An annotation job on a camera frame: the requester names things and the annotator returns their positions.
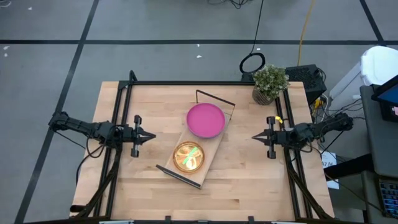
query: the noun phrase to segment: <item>pink bowl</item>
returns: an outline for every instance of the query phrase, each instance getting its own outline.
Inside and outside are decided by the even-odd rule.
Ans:
[[[199,103],[189,110],[187,125],[194,135],[201,138],[213,138],[224,130],[225,115],[214,104]]]

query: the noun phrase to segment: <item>wooden table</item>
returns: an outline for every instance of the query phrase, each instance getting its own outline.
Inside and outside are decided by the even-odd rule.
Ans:
[[[93,121],[111,120],[117,86],[117,82],[102,83]],[[166,215],[171,215],[172,220],[246,221],[248,216],[258,221],[294,220],[282,148],[275,145],[277,159],[268,159],[268,148],[251,139],[267,128],[267,116],[276,115],[275,104],[257,105],[251,97],[252,88],[133,86],[127,123],[134,124],[134,115],[139,114],[141,126],[157,137],[140,147],[139,158],[130,156],[131,144],[124,145],[112,219],[164,220]],[[236,104],[201,190],[155,167],[164,165],[173,151],[185,123],[185,114],[195,104],[196,89]],[[302,83],[292,82],[289,95],[295,123],[311,122]],[[97,146],[96,141],[89,142],[91,149]],[[302,153],[302,161],[309,191],[324,210],[334,216],[319,153]],[[99,159],[89,158],[83,164],[73,204],[84,205],[93,196],[102,165],[103,155]],[[305,217],[302,195],[299,190],[297,192],[301,216]],[[107,198],[106,192],[101,214],[104,214]]]

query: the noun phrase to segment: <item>computer monitor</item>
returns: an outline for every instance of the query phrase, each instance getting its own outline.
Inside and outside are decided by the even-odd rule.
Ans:
[[[398,75],[377,88],[372,95],[372,100],[389,106],[398,106]]]

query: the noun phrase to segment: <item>gold plate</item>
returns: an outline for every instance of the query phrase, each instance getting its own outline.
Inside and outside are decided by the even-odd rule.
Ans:
[[[205,161],[205,152],[195,142],[179,144],[173,153],[174,165],[182,172],[195,172]]]

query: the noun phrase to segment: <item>wooden cutting board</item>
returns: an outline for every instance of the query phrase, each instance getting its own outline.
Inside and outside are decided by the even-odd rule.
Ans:
[[[172,177],[177,178],[178,180],[184,181],[187,184],[190,184],[198,189],[200,189],[203,185],[203,181],[205,181],[206,174],[210,168],[211,162],[216,155],[218,146],[224,136],[225,130],[228,128],[228,123],[231,119],[231,115],[224,113],[225,115],[225,127],[224,130],[214,138],[211,139],[203,139],[191,133],[185,124],[185,129],[183,130],[180,139],[177,141],[174,148],[170,149],[169,159],[164,167],[160,165],[156,165],[158,169],[163,171],[165,174],[171,175]],[[191,141],[199,144],[202,147],[203,152],[205,154],[205,160],[203,165],[193,173],[186,173],[179,170],[173,161],[174,149],[183,142]]]

